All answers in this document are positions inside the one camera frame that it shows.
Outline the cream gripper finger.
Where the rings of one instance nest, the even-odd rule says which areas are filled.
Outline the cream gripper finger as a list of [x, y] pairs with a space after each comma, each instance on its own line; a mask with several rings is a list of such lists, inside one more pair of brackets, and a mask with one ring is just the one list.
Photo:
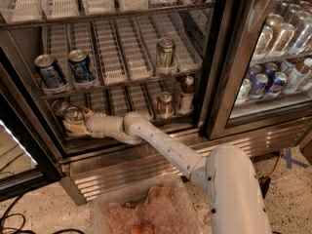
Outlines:
[[65, 120], [62, 121], [63, 125], [65, 126], [65, 128], [70, 131], [72, 134], [76, 135], [76, 136], [84, 136], [84, 135], [80, 135], [79, 134], [79, 125], [80, 123], [70, 123], [67, 122]]
[[78, 108], [81, 110], [85, 119], [90, 118], [94, 114], [94, 111], [86, 106], [79, 105]]

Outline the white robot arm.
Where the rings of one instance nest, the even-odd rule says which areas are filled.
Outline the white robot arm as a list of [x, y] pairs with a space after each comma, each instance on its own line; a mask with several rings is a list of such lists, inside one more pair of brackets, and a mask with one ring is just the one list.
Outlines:
[[223, 144], [203, 156], [169, 136], [137, 112], [108, 116], [80, 106], [66, 112], [72, 133], [112, 137], [127, 144], [147, 141], [209, 196], [214, 234], [273, 234], [253, 162], [240, 148]]

